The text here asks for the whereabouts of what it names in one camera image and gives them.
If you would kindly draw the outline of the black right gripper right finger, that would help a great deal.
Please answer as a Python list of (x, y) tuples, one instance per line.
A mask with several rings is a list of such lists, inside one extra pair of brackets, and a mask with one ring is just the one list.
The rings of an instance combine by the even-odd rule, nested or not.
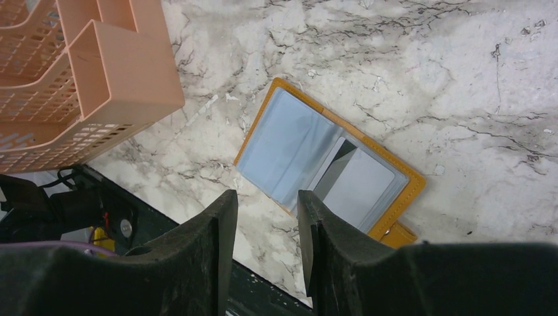
[(315, 315), (556, 315), (557, 246), (431, 244), (393, 249), (301, 190), (297, 218)]

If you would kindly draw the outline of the yellow leather card holder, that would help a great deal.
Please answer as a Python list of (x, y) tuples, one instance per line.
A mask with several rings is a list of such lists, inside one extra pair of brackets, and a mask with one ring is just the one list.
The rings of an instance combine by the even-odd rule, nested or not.
[(383, 244), (416, 241), (400, 217), (426, 186), (410, 164), (282, 78), (275, 78), (235, 158), (239, 173), (290, 215), (314, 192)]

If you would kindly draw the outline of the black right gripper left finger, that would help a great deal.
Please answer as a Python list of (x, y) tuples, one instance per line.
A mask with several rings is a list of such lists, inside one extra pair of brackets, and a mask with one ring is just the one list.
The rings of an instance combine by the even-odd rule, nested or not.
[(2, 315), (224, 315), (238, 195), (123, 256), (66, 246), (1, 248)]

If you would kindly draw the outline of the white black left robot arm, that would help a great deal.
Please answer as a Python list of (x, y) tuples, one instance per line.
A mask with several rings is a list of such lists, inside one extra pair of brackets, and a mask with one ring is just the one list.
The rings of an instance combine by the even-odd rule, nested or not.
[(30, 180), (1, 176), (5, 201), (1, 210), (1, 243), (60, 240), (63, 234), (89, 226), (103, 226), (107, 211), (98, 189), (48, 196)]

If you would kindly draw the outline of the white card with black stripe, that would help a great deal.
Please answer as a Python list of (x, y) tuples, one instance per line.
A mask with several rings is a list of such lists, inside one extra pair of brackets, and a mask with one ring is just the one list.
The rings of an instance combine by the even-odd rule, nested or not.
[(406, 181), (377, 154), (340, 137), (311, 188), (331, 212), (367, 233)]

